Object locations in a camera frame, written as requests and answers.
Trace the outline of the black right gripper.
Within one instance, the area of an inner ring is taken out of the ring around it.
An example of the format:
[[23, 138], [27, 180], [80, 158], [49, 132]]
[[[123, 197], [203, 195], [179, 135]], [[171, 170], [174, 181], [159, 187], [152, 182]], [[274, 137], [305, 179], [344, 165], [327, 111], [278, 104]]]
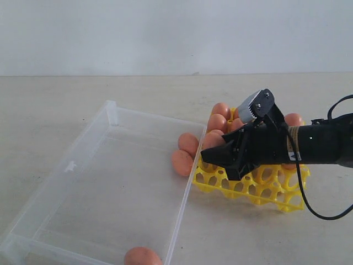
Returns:
[[273, 106], [263, 118], [222, 135], [224, 144], [203, 144], [201, 158], [205, 163], [225, 168], [230, 181], [239, 181], [260, 165], [279, 163], [279, 157], [286, 153], [282, 125], [284, 115]]

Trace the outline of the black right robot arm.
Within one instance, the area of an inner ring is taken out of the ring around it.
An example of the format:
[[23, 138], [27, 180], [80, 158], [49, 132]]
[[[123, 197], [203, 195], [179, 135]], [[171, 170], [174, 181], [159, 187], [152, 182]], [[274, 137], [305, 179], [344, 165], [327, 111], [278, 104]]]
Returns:
[[261, 165], [299, 163], [352, 167], [352, 114], [287, 126], [276, 114], [223, 136], [225, 143], [201, 151], [202, 160], [225, 169], [239, 181]]

